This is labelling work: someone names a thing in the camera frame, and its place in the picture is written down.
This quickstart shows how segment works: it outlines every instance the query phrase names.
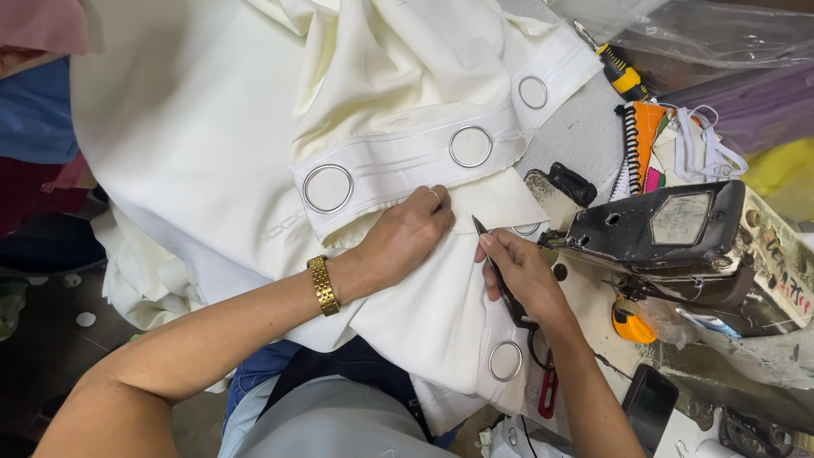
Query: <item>hand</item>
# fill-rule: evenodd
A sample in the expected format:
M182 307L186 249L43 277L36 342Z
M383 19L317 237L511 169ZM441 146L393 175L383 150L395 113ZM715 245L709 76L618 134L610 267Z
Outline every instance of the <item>hand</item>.
M479 242L475 262L489 256L497 264L506 286L523 304L529 318L542 325L547 321L573 316L557 279L536 243L505 229L483 234ZM500 299L497 277L488 262L484 263L484 278L489 300Z
M337 258L353 259L357 276L355 292L342 302L395 286L421 266L455 224L451 206L447 188L435 185L419 186L385 210L365 239Z

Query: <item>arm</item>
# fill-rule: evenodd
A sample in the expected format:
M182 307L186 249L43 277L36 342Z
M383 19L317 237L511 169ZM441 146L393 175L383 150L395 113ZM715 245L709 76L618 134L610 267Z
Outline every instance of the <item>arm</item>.
M480 237L475 261L481 262L487 255L497 264L506 286L529 317L540 324L551 345L576 455L644 458L644 451L537 244L497 229L492 235ZM489 299L496 301L501 294L487 263L484 277Z
M385 211L359 246L328 260L340 304L399 284L430 255L455 222L446 188L432 191L418 188ZM156 328L79 380L34 455L175 456L173 405L319 315L311 275L303 271Z

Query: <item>person's left hand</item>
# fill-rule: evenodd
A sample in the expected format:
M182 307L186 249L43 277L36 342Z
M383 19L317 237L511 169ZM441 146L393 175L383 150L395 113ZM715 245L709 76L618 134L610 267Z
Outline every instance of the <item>person's left hand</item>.
M451 205L446 187L420 186L405 201L385 210L356 248L336 258L352 259L357 270L355 291L342 301L395 286L421 266L455 224Z

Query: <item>gold wristwatch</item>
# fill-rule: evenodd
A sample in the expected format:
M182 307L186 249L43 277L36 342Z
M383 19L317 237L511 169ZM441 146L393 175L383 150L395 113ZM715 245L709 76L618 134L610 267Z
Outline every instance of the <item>gold wristwatch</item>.
M334 289L330 286L328 270L325 268L325 260L328 257L324 254L311 258L306 263L311 272L313 288L317 291L317 300L324 316L331 316L339 313L339 303L334 297Z

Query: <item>fingernail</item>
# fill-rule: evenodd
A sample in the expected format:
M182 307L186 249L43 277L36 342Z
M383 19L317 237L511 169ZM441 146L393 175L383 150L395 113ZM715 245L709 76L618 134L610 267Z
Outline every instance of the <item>fingernail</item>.
M480 246L484 248L488 247L490 244L493 243L495 243L495 236L493 236L492 234L483 234L480 237Z

